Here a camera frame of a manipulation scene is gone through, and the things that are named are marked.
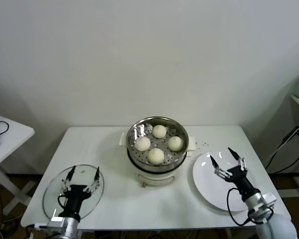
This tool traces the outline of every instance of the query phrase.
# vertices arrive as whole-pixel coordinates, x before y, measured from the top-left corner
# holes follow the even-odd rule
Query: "table leg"
[[[225,231],[226,231],[227,239],[232,239],[233,236],[231,235],[230,228],[225,228]]]
[[[294,177],[294,181],[299,186],[299,177]],[[299,187],[297,189],[278,190],[278,193],[282,198],[298,198],[299,197]]]
[[[27,194],[34,186],[36,182],[34,181],[29,181],[24,188],[21,189],[21,192],[24,194]],[[13,198],[3,209],[3,214],[6,216],[9,215],[9,213],[18,205],[19,200],[17,197]]]
[[[16,202],[21,202],[22,204],[28,206],[31,198],[25,193],[28,192],[33,186],[33,182],[29,182],[23,190],[18,189],[10,179],[0,170],[0,184],[8,189],[12,194],[14,194],[15,198],[7,205],[8,208],[3,211],[5,215],[9,214],[9,212],[17,205]]]

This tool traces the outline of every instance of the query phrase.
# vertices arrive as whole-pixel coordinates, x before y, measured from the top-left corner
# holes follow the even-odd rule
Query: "black cable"
[[[154,238],[154,237],[158,237],[158,238],[160,238],[160,239],[164,239],[160,234],[152,235],[152,236],[148,237],[147,239],[152,239],[152,238]]]
[[[273,156],[271,156],[271,159],[270,159],[268,165],[265,167],[265,169],[267,169],[267,168],[270,166],[270,164],[272,163],[272,161],[273,161],[273,159],[274,159],[274,157],[276,156],[277,153],[278,153],[278,151],[277,151]]]
[[[267,208],[271,211],[269,217],[266,218],[266,220],[267,220],[267,222],[268,222],[268,221],[270,220],[270,218],[274,215],[274,210],[273,210],[272,208],[270,208],[270,207],[267,207]],[[254,223],[254,224],[256,224],[256,225],[264,224],[263,222],[256,222],[256,221],[254,221],[253,219],[251,219],[251,218],[249,217],[249,215],[248,215],[248,218],[250,219],[250,221],[251,221],[252,223]]]
[[[0,205],[1,205],[1,224],[3,222],[3,203],[2,203],[2,197],[1,197],[1,193],[0,193]]]
[[[236,222],[236,220],[234,219],[233,215],[231,214],[231,211],[230,211],[230,208],[229,208],[229,194],[230,194],[230,192],[233,191],[233,190],[237,190],[237,191],[238,191],[237,188],[231,188],[231,189],[228,190],[228,193],[227,193],[227,199],[226,199],[226,202],[227,202],[227,209],[228,209],[229,215],[230,215],[231,219],[234,221],[234,223],[235,223],[236,225],[242,227],[242,226],[246,225],[248,222],[250,222],[250,219],[247,218],[242,224],[240,224],[240,223]]]
[[[292,135],[292,133],[294,133],[295,131],[297,131],[299,129],[299,126],[296,126],[296,127],[294,127],[285,137],[284,137],[284,139],[283,139],[283,141],[282,141],[282,143],[278,146],[278,148],[277,149],[279,149],[280,148],[280,146],[281,145],[283,145],[284,143],[285,143],[285,141],[287,141],[287,142],[289,142],[292,138],[289,138],[289,136],[291,136]],[[273,159],[274,159],[274,157],[276,156],[276,154],[277,154],[278,152],[276,152],[272,157],[271,157],[271,159],[270,159],[270,161],[269,161],[269,163],[268,163],[268,165],[265,167],[265,169],[267,169],[269,166],[270,166],[270,164],[272,163],[272,161],[273,161]]]
[[[7,122],[5,122],[5,121],[0,121],[0,123],[5,123],[5,124],[6,124],[6,130],[3,131],[3,132],[1,132],[1,133],[0,133],[0,135],[1,135],[1,134],[4,134],[5,132],[7,132],[7,131],[9,130],[9,127],[10,127],[10,126],[9,126],[9,124],[8,124]]]
[[[58,196],[58,203],[59,203],[60,207],[64,209],[64,206],[62,205],[62,203],[60,201],[60,198],[65,198],[65,195],[59,195]]]
[[[34,228],[34,224],[28,225],[25,227],[26,236],[23,239],[30,238],[31,232],[29,232],[30,228]]]
[[[298,157],[292,164],[290,164],[289,166],[283,168],[282,170],[279,170],[279,171],[275,172],[274,174],[280,173],[280,172],[282,172],[282,171],[284,171],[284,170],[286,170],[286,169],[292,167],[292,166],[295,165],[298,161],[299,161],[299,157]]]

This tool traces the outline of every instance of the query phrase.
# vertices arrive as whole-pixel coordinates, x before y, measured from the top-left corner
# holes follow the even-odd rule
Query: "steamed bun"
[[[147,137],[140,137],[135,142],[135,148],[138,151],[146,151],[150,148],[150,139]]]
[[[153,148],[149,151],[148,161],[150,164],[159,165],[164,161],[164,152],[159,148]]]

